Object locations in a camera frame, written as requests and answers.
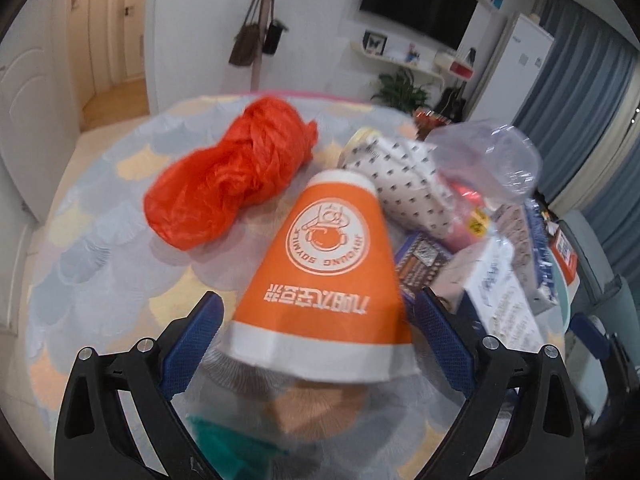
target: wooden floor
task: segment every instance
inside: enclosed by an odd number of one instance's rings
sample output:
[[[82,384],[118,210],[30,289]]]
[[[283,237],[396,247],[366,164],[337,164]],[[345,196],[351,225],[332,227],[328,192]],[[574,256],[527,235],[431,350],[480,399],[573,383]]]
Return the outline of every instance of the wooden floor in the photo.
[[[83,132],[136,117],[148,116],[146,81],[137,79],[98,94],[86,104],[82,112],[84,113]]]

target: picture frame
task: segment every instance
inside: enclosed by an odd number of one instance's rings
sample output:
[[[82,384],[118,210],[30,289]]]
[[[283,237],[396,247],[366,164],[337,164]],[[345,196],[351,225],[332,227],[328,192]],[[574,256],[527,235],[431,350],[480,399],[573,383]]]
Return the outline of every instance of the picture frame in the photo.
[[[362,38],[362,47],[367,54],[382,56],[386,47],[386,36],[379,32],[367,30]]]

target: white box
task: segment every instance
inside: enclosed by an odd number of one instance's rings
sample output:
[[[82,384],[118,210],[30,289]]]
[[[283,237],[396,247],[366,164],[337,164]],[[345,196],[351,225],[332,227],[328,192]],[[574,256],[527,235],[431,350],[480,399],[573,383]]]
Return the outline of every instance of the white box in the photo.
[[[454,314],[477,321],[512,350],[537,353],[544,344],[527,298],[511,268],[513,246],[488,237],[455,254],[431,284]]]

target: cup logo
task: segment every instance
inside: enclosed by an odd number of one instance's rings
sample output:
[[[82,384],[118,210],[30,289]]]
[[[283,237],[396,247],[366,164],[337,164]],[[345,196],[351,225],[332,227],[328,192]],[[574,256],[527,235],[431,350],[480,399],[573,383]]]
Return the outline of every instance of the cup logo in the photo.
[[[335,276],[362,263],[369,252],[369,231],[352,204],[327,198],[298,215],[286,244],[289,260],[299,269]]]

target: white refrigerator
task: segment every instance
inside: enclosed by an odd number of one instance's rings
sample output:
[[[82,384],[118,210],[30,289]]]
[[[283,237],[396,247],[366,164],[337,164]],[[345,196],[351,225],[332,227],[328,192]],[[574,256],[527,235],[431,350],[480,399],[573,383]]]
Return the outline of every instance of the white refrigerator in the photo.
[[[513,124],[529,97],[554,38],[524,14],[507,24],[482,79],[466,107],[466,121]]]

